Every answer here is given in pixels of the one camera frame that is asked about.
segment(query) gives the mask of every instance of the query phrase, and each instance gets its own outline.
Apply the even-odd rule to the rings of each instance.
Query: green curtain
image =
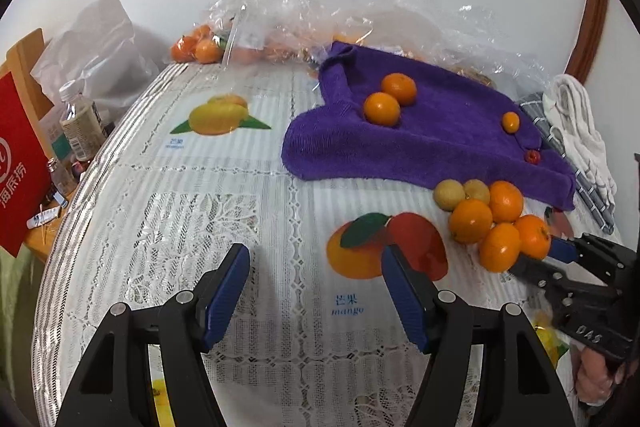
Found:
[[[34,425],[31,339],[43,271],[44,264],[24,245],[17,258],[0,248],[0,379]]]

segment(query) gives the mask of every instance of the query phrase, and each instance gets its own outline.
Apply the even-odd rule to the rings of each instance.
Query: chinese characters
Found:
[[[0,192],[0,203],[2,203],[2,207],[6,208],[7,204],[11,200],[11,196],[14,195],[16,188],[18,188],[18,184],[24,178],[25,174],[27,174],[27,169],[24,167],[23,163],[20,162],[15,166],[14,172],[9,176],[6,183],[4,184],[4,188]]]
[[[331,311],[332,315],[360,315],[364,312],[364,308],[357,307],[358,298],[355,293],[348,295],[336,295],[336,309]]]
[[[172,138],[165,147],[167,149],[184,149],[184,139]]]

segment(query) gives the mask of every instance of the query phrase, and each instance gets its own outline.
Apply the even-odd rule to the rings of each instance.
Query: white towel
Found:
[[[564,152],[613,212],[616,182],[607,167],[604,141],[596,130],[587,90],[570,74],[558,74],[543,93],[546,119],[561,134]]]

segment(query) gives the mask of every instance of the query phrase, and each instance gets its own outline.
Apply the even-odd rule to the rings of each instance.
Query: human hand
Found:
[[[588,405],[601,405],[611,395],[613,382],[604,357],[585,347],[580,354],[580,369],[575,379],[578,399]]]

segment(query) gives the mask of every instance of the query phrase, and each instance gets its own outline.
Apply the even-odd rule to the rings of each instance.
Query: purple towel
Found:
[[[389,73],[418,87],[415,105],[401,108],[395,128],[367,122],[364,100]],[[326,105],[299,115],[287,129],[282,161],[303,180],[382,178],[434,188],[442,180],[507,180],[529,198],[574,208],[575,177],[560,155],[542,148],[540,132],[503,94],[417,60],[334,42],[320,70]],[[502,115],[520,115],[510,135]],[[524,160],[529,149],[542,160]]]

